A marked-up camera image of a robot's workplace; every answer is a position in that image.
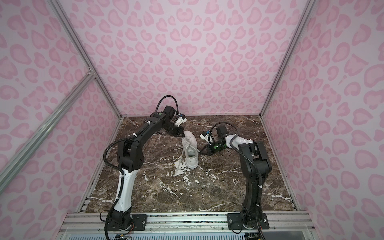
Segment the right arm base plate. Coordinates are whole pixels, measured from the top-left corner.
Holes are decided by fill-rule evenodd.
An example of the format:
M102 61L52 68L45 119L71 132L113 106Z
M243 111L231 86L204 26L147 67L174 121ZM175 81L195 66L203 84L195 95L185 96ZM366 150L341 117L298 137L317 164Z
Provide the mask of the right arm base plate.
M246 217L243 213L229 213L226 216L229 230L257 230L257 223L260 224L262 230L270 229L265 213L258 217Z

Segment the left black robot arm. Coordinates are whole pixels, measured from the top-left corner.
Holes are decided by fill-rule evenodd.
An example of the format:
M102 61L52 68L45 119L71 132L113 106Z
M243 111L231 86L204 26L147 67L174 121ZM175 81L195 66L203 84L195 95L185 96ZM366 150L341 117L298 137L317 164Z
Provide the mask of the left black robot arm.
M177 114L177 110L166 106L161 112L154 112L149 119L132 135L111 143L103 154L105 165L119 171L119 183L117 195L113 206L106 217L106 225L115 224L120 229L126 229L131 225L132 193L135 179L139 169L143 166L145 158L143 146L156 132L164 129L173 137L185 137L182 123L187 118L183 114ZM110 149L117 145L117 162L112 165L107 160Z

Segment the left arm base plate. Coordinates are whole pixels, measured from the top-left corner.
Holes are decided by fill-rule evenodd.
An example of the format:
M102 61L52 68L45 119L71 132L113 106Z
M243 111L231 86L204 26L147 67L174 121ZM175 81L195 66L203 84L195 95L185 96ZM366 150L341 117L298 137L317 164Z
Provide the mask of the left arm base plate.
M139 214L122 214L113 212L106 220L104 227L108 232L124 232L124 231L144 231L147 224L148 215Z

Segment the white sneaker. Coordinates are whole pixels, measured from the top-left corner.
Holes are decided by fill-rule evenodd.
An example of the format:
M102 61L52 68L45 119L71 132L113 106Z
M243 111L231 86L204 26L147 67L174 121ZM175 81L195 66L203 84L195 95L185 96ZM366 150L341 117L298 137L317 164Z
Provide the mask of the white sneaker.
M190 131L184 131L184 135L182 145L186 156L186 164L188 168L195 169L199 165L197 140Z

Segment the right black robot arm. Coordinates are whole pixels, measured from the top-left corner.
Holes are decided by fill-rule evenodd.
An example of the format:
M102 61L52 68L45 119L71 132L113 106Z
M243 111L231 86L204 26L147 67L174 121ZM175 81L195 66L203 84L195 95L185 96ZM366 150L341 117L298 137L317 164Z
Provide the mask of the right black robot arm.
M263 213L261 199L263 185L272 171L265 145L263 142L247 140L236 134L229 134L225 125L232 125L226 122L215 124L211 129L216 128L218 140L215 140L212 130L203 131L200 138L208 143L200 150L202 155L211 156L224 149L231 148L240 155L241 169L247 180L245 199L242 210L235 216L228 216L230 230L270 228L267 215Z

